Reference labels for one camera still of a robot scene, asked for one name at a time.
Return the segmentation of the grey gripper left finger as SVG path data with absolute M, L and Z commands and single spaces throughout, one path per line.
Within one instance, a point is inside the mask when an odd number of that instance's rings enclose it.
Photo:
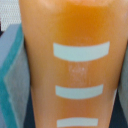
M 20 24 L 0 37 L 0 109 L 6 128 L 23 128 L 30 92 L 30 75 Z

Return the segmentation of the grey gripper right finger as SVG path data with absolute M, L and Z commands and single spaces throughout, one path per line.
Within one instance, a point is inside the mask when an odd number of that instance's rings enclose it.
M 125 52 L 118 92 L 124 115 L 128 117 L 128 44 Z

